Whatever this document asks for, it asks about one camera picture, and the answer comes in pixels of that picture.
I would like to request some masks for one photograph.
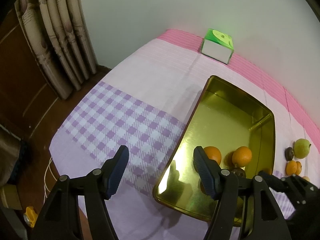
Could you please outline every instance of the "patterned curtain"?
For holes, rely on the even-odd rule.
[[[96,73],[78,0],[17,0],[15,8],[40,70],[66,99]]]

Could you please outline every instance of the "green and white box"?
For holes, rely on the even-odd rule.
[[[202,54],[228,64],[233,51],[232,38],[230,35],[214,29],[208,30],[202,43]]]

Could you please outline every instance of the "green apple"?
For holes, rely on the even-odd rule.
[[[310,152],[310,142],[307,139],[298,139],[293,145],[294,156],[298,159],[307,157]]]

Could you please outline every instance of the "dark purple fruit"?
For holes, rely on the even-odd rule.
[[[292,161],[293,155],[294,155],[294,152],[292,147],[288,147],[287,149],[284,150],[284,157],[288,162]]]
[[[239,177],[246,178],[245,171],[239,167],[231,168],[230,172],[234,173],[235,175],[237,175]]]

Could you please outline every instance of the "tray rim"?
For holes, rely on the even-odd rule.
[[[188,128],[188,126],[189,126],[189,124],[190,124],[190,122],[191,122],[191,120],[192,120],[195,112],[196,112],[196,109],[198,108],[198,106],[199,106],[199,104],[200,104],[200,101],[201,101],[201,99],[202,99],[202,96],[203,96],[204,93],[206,92],[206,87],[208,86],[209,82],[210,82],[212,79],[219,79],[220,81],[227,82],[227,83],[230,84],[233,88],[240,89],[240,90],[243,91],[251,100],[258,102],[262,107],[264,107],[266,110],[269,111],[269,113],[271,114],[273,123],[274,123],[274,124],[273,124],[273,127],[274,127],[274,132],[275,132],[275,136],[274,136],[274,139],[273,139],[272,151],[275,153],[275,149],[276,149],[276,126],[275,126],[275,117],[274,117],[273,112],[272,112],[267,106],[265,106],[263,103],[261,103],[257,98],[255,98],[255,97],[253,97],[252,95],[250,95],[248,92],[242,90],[241,88],[237,87],[236,85],[232,84],[231,82],[226,81],[226,80],[224,80],[223,78],[220,78],[219,76],[211,75],[211,76],[208,78],[208,80],[207,80],[207,82],[205,83],[205,85],[204,85],[204,88],[203,88],[203,90],[202,90],[202,92],[201,92],[201,94],[200,94],[200,96],[199,96],[199,98],[198,98],[198,101],[197,101],[197,103],[196,103],[196,105],[195,105],[195,107],[194,107],[194,109],[193,109],[193,111],[192,111],[192,113],[191,113],[191,115],[190,115],[190,117],[189,117],[188,122],[186,123],[185,128],[183,129],[183,132],[182,132],[182,134],[181,134],[181,136],[180,136],[180,138],[179,138],[179,141],[177,142],[176,147],[174,148],[174,150],[173,150],[173,152],[172,152],[172,154],[171,154],[171,156],[170,156],[167,164],[165,165],[163,171],[161,172],[160,177],[157,179],[157,182],[156,182],[156,184],[153,186],[153,189],[152,189],[152,196],[153,196],[154,200],[155,200],[156,202],[158,202],[159,204],[164,205],[164,206],[166,206],[166,207],[168,207],[168,208],[171,208],[171,209],[173,209],[173,210],[177,210],[177,211],[181,212],[182,214],[187,215],[187,216],[189,216],[189,217],[196,218],[196,219],[199,219],[199,220],[202,220],[202,221],[208,221],[208,218],[205,217],[205,216],[202,216],[202,215],[199,215],[199,214],[197,214],[197,213],[194,213],[194,212],[191,212],[191,211],[190,211],[189,213],[194,214],[194,216],[191,216],[190,214],[187,214],[187,213],[184,212],[185,209],[182,209],[182,208],[177,207],[177,206],[173,206],[173,205],[169,204],[167,201],[160,200],[160,199],[156,196],[156,190],[158,189],[159,184],[160,184],[160,182],[161,182],[161,180],[162,180],[162,178],[163,178],[163,176],[164,176],[164,174],[165,174],[165,171],[167,171],[167,169],[169,168],[169,166],[170,166],[170,164],[171,164],[171,162],[172,162],[172,160],[173,160],[173,158],[174,158],[174,156],[175,156],[175,154],[176,154],[176,152],[177,152],[177,150],[178,150],[178,148],[179,148],[179,146],[180,146],[180,144],[181,144],[181,141],[182,141],[182,139],[183,139],[183,137],[184,137],[184,135],[185,135],[185,133],[186,133],[186,131],[187,131],[187,128]],[[271,173],[273,173],[274,162],[275,162],[275,156],[274,156],[274,158],[273,158],[273,167],[272,167]]]

